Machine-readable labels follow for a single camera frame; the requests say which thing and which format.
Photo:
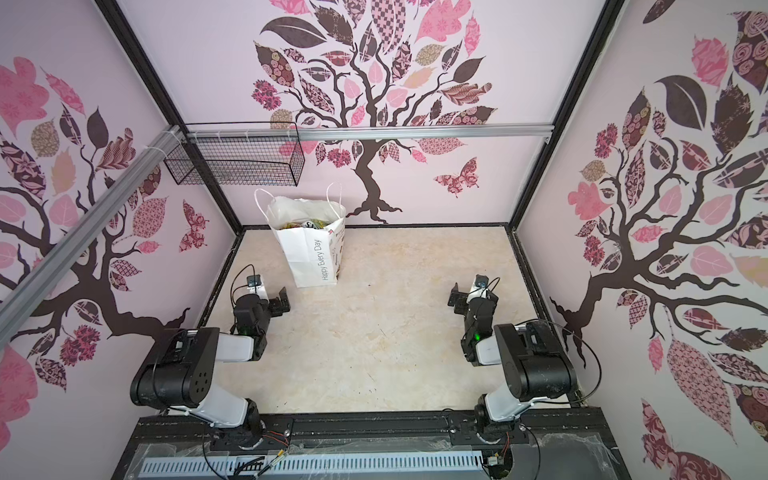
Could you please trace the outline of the white paper bag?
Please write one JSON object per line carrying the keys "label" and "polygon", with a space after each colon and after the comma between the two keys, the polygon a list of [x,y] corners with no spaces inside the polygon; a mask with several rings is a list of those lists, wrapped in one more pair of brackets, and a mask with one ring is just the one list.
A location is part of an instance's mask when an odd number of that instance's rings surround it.
{"label": "white paper bag", "polygon": [[[339,198],[293,199],[258,188],[253,194],[258,210],[280,244],[299,288],[333,286],[338,282],[347,210]],[[290,221],[321,219],[323,230],[287,229]]]}

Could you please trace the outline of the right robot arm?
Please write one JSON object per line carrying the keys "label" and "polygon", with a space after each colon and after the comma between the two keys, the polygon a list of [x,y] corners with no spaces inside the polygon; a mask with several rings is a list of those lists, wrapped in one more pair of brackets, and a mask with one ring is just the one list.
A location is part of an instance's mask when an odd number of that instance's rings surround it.
{"label": "right robot arm", "polygon": [[455,285],[447,305],[463,317],[460,346],[474,367],[499,366],[503,382],[479,397],[469,414],[447,416],[451,441],[460,445],[497,445],[519,428],[521,417],[538,404],[575,392],[575,369],[548,322],[533,319],[496,324],[498,296],[485,276],[467,292]]}

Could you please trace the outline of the Foxs candy packet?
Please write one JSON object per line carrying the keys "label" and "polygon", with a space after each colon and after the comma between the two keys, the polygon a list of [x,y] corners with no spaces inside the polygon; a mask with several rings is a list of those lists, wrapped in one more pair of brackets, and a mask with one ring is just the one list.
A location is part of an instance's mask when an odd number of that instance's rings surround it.
{"label": "Foxs candy packet", "polygon": [[290,221],[285,223],[281,227],[281,230],[296,229],[296,228],[323,230],[327,226],[328,226],[328,223],[321,219],[300,219],[300,220],[295,220],[295,221]]}

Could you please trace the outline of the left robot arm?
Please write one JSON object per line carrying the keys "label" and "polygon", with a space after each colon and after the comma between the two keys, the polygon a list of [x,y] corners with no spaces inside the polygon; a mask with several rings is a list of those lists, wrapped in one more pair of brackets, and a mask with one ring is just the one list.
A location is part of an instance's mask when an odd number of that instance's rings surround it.
{"label": "left robot arm", "polygon": [[271,320],[290,310],[285,288],[269,298],[258,287],[235,301],[229,333],[218,327],[164,330],[131,382],[131,401],[195,417],[237,447],[255,448],[266,433],[256,403],[218,385],[214,370],[219,364],[260,360]]}

